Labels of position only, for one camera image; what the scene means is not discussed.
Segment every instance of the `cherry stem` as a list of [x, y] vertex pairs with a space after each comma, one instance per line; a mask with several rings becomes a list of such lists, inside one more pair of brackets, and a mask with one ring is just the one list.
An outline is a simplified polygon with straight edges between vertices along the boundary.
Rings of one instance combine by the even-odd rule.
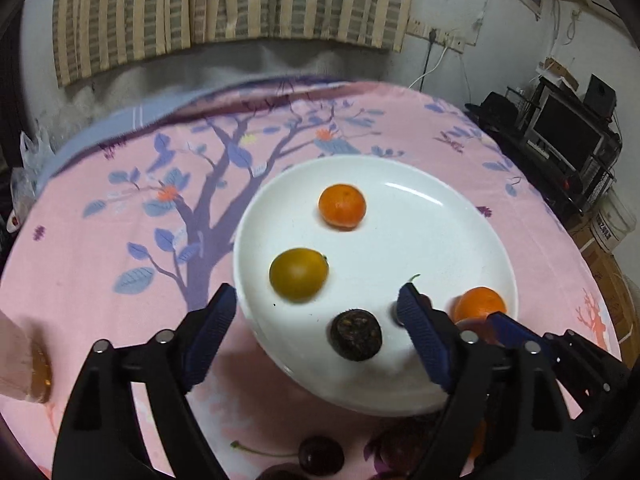
[[273, 458], [292, 458], [292, 457], [298, 456], [297, 453], [289, 453], [289, 454], [264, 453], [264, 452], [258, 451], [257, 449], [252, 449], [250, 447], [243, 446], [242, 444], [240, 444], [238, 440], [234, 440], [230, 445], [233, 449], [239, 449], [240, 451], [245, 451], [247, 453], [253, 453], [255, 455], [260, 455], [260, 456], [271, 456]]

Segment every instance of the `curtain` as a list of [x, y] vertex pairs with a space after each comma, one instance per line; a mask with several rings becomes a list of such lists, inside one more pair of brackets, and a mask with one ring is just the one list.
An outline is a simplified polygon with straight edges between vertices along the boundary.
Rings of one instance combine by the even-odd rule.
[[411, 0], [54, 0], [59, 86], [192, 44], [307, 38], [399, 51]]

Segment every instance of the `table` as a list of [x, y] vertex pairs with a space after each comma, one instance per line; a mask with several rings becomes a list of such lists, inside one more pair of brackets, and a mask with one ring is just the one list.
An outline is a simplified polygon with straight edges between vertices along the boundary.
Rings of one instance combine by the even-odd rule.
[[[52, 178], [16, 241], [0, 285], [7, 315], [42, 334], [50, 402], [0, 399], [18, 441], [49, 473], [82, 362], [99, 338], [138, 344], [232, 283], [233, 236], [258, 188], [291, 165], [365, 153], [425, 170], [464, 194], [504, 243], [520, 321], [571, 327], [619, 356], [606, 306], [573, 241], [518, 168], [457, 108], [379, 83], [279, 80], [213, 94], [171, 121], [78, 153]], [[156, 468], [170, 473], [144, 388], [136, 407]], [[367, 442], [393, 423], [318, 399], [264, 354], [239, 312], [206, 380], [188, 399], [232, 480], [285, 462], [238, 451], [296, 452], [326, 434], [345, 450], [337, 479], [368, 479]]]

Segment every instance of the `white plate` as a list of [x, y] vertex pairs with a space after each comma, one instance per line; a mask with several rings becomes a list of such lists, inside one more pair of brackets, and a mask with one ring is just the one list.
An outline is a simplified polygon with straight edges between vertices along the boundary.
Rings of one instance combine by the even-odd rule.
[[[352, 184], [367, 201], [353, 231], [324, 224], [318, 198]], [[327, 257], [329, 277], [313, 300], [293, 304], [269, 282], [281, 252], [311, 248]], [[236, 234], [234, 280], [255, 335], [276, 364], [307, 390], [345, 408], [402, 416], [438, 409], [446, 394], [422, 368], [390, 307], [414, 274], [433, 306], [448, 310], [475, 286], [496, 290], [517, 318], [513, 269], [489, 222], [462, 195], [416, 168], [374, 156], [332, 156], [284, 171], [249, 204]], [[380, 352], [364, 362], [340, 357], [327, 329], [345, 310], [372, 312], [383, 333]]]

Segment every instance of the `white bucket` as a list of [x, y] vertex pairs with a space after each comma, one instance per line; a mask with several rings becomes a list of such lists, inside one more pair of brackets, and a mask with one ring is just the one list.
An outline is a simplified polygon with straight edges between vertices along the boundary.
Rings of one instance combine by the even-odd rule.
[[610, 253], [635, 228], [636, 215], [625, 207], [611, 187], [591, 219], [593, 237], [600, 247]]

